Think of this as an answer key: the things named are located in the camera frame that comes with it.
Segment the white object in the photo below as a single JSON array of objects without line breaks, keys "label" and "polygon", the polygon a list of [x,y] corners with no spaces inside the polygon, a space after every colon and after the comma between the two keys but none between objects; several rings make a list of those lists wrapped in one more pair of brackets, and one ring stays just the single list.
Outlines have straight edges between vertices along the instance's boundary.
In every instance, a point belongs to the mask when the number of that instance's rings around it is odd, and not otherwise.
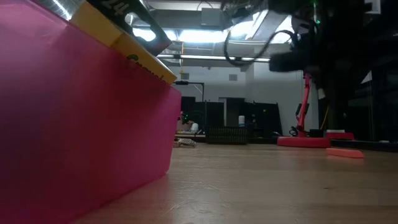
[{"label": "white object", "polygon": [[238,117],[238,124],[239,124],[239,127],[244,127],[244,116],[243,115]]},{"label": "white object", "polygon": [[199,124],[193,123],[191,126],[191,133],[197,133],[199,130]]}]

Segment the wooden floor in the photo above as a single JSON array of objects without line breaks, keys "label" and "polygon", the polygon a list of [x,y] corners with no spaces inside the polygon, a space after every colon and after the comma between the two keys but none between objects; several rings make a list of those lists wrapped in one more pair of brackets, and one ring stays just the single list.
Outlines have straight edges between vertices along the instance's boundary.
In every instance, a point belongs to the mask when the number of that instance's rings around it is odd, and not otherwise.
[{"label": "wooden floor", "polygon": [[398,223],[398,154],[273,145],[176,148],[164,178],[76,223]]}]

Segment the yellow box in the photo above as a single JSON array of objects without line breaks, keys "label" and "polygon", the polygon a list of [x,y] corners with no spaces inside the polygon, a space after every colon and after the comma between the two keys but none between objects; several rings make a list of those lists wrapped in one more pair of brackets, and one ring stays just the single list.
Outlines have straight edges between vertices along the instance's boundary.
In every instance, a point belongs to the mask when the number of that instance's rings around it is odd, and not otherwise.
[{"label": "yellow box", "polygon": [[112,47],[143,69],[156,75],[171,85],[177,77],[158,58],[151,55],[141,44],[118,29],[96,8],[84,2],[73,15],[70,22],[87,34],[95,37],[104,45]]}]

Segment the white wall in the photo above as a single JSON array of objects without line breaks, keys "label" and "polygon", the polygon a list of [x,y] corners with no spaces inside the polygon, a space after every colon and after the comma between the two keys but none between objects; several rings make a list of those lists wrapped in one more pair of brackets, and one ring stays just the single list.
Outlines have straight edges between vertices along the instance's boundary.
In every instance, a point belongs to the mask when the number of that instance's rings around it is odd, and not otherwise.
[{"label": "white wall", "polygon": [[[181,80],[180,67],[169,67]],[[245,97],[245,73],[240,68],[221,68],[221,67],[183,67],[184,73],[189,73],[189,82],[205,83],[205,100],[218,102],[218,98]],[[229,74],[237,74],[237,81],[230,81]],[[193,85],[173,85],[179,90],[182,96],[194,96],[196,101],[201,101],[201,93]]]},{"label": "white wall", "polygon": [[[302,72],[271,72],[268,63],[255,63],[246,72],[246,80],[246,101],[278,103],[283,135],[289,135],[291,126],[297,125],[295,111],[303,98]],[[308,103],[310,107],[305,120],[306,130],[318,128],[318,95],[314,86]]]}]

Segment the red pole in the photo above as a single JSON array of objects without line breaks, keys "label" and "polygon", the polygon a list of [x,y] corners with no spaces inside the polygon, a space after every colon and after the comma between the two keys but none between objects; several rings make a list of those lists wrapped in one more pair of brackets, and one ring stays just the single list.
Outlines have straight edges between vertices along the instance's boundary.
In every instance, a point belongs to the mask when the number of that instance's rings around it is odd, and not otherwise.
[{"label": "red pole", "polygon": [[310,80],[311,80],[310,75],[306,73],[304,75],[304,79],[305,79],[304,99],[300,110],[300,117],[298,118],[298,123],[297,123],[298,137],[306,137],[306,134],[304,132],[304,123],[305,123],[305,108],[307,107],[308,97],[310,95]]}]

